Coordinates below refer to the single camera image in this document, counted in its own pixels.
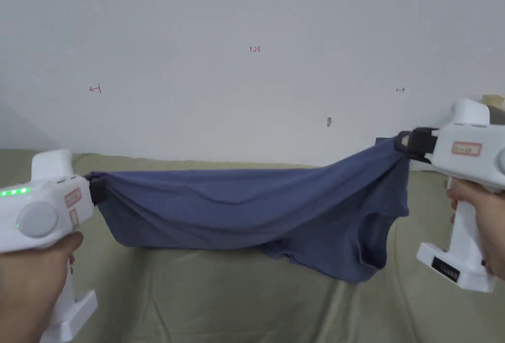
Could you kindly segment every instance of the sticker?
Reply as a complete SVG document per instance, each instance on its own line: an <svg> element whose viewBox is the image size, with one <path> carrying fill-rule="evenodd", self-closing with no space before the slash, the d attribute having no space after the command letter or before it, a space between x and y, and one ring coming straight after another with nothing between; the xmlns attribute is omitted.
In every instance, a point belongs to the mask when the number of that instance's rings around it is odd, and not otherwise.
<svg viewBox="0 0 505 343"><path fill-rule="evenodd" d="M454 142L452 153L464 156L480 156L482 145L480 143Z"/></svg>
<svg viewBox="0 0 505 343"><path fill-rule="evenodd" d="M76 204L82 198L81 189L77 188L65 196L65 204L67 208L70 208L73 204Z"/></svg>
<svg viewBox="0 0 505 343"><path fill-rule="evenodd" d="M76 230L79 227L79 217L77 216L77 210L72 209L69 212L70 220L72 222L72 230Z"/></svg>

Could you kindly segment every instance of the blue t-shirt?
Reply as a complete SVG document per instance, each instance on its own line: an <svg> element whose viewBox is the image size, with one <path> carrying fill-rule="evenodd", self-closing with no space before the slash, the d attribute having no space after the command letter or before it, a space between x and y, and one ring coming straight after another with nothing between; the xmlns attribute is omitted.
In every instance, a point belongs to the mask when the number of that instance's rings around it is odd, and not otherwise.
<svg viewBox="0 0 505 343"><path fill-rule="evenodd" d="M386 263L386 239L408 215L408 159L395 140L315 169L93 173L99 204L126 246L236 250L258 247L349 282Z"/></svg>

